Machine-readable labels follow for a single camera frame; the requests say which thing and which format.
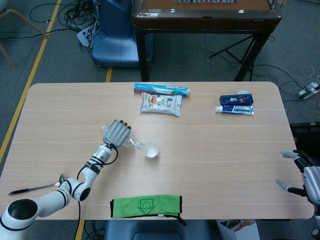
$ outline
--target white paper cup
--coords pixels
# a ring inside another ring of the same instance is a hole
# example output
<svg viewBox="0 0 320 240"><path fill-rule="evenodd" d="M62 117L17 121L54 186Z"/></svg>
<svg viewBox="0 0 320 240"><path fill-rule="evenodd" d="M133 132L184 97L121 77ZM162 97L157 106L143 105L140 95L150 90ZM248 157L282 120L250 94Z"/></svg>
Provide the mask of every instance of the white paper cup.
<svg viewBox="0 0 320 240"><path fill-rule="evenodd" d="M159 147L153 141L148 141L144 144L142 151L147 159L154 159L159 153Z"/></svg>

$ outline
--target wooden table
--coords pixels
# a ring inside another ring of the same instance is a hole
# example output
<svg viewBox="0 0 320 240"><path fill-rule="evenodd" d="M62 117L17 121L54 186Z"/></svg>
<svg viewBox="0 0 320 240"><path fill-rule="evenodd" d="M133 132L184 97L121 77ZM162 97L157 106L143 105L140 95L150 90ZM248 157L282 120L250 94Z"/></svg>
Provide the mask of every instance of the wooden table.
<svg viewBox="0 0 320 240"><path fill-rule="evenodd" d="M183 196L184 219L304 219L306 198L283 191L276 179L303 184L294 162L280 151L295 144L279 90L270 82L170 82L190 87L181 117L140 113L133 83L43 83L31 87L0 179L0 207L55 188L9 196L21 188L76 177L102 143L100 128L125 120L142 142L159 145L155 160L121 147L103 168L82 205L82 218L109 219L119 197ZM254 116L215 113L219 96L250 91ZM77 219L75 200L46 219Z"/></svg>
<svg viewBox="0 0 320 240"><path fill-rule="evenodd" d="M234 81L242 81L282 14L278 0L239 0L237 3L175 3L174 0L133 0L141 80L149 80L146 34L215 33L253 36Z"/></svg>

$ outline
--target chair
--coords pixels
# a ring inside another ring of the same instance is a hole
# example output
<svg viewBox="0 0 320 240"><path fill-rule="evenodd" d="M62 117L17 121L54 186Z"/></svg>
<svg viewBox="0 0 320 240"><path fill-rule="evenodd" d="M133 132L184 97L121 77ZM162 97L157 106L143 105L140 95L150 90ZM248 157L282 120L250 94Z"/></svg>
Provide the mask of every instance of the chair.
<svg viewBox="0 0 320 240"><path fill-rule="evenodd" d="M24 16L22 16L20 13L18 13L16 10L10 9L10 8L6 8L8 5L8 0L0 0L0 19L3 18L4 16L6 16L7 14L12 14L13 16L15 16L17 19L19 19L21 22L30 25L31 27L33 27L35 30L37 30L39 33L41 33L43 36L45 36L46 38L49 38L49 35L47 35L44 31L42 31L40 28L38 28L36 25L34 25L32 22L30 22L28 19L26 19ZM4 47L1 45L0 43L0 51L3 53L3 55L5 56L5 58L8 60L8 62L10 63L10 65L12 67L15 67L15 63L12 60L12 58L8 55L8 53L6 52L6 50L4 49Z"/></svg>

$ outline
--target power strip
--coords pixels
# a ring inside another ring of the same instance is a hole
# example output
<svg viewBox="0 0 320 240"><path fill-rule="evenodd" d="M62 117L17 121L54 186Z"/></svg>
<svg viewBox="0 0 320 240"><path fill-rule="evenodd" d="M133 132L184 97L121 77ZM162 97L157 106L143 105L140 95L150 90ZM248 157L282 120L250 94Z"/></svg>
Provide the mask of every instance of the power strip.
<svg viewBox="0 0 320 240"><path fill-rule="evenodd" d="M317 94L320 92L320 86L315 83L315 82L312 82L310 83L308 86L306 86L306 89L304 88L303 90L299 91L297 93L297 96L300 98L300 99L308 99L310 98L311 96Z"/></svg>

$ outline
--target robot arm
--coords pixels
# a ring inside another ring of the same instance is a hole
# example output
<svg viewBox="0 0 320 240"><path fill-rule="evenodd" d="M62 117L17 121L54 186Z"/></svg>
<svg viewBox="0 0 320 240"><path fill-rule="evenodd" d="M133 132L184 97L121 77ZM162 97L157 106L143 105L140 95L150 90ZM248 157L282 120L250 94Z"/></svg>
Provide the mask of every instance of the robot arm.
<svg viewBox="0 0 320 240"><path fill-rule="evenodd" d="M104 144L100 145L93 156L80 170L85 181L70 177L65 180L58 190L44 196L20 199L11 203L0 217L0 238L2 240L23 240L28 228L37 217L44 218L66 207L71 198L77 201L85 200L91 187L105 165L113 163L118 157L118 148L131 132L127 123L115 120L103 136ZM108 162L112 150L117 153L112 162Z"/></svg>

